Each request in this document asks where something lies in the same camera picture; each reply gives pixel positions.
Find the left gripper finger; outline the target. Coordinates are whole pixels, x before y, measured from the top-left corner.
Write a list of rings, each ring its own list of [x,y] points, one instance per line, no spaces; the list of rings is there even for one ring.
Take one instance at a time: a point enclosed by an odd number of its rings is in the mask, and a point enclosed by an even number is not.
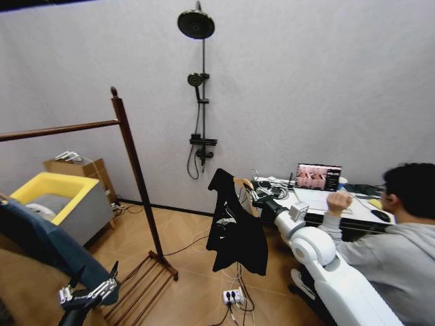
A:
[[[82,266],[70,279],[69,283],[58,291],[60,303],[67,303],[73,299],[76,285],[81,281],[85,266]]]
[[[105,300],[109,295],[111,295],[117,288],[118,282],[116,277],[118,275],[118,261],[115,262],[109,277],[107,280],[103,281],[99,286],[93,289],[88,295],[87,299],[97,299],[100,298],[102,301]]]

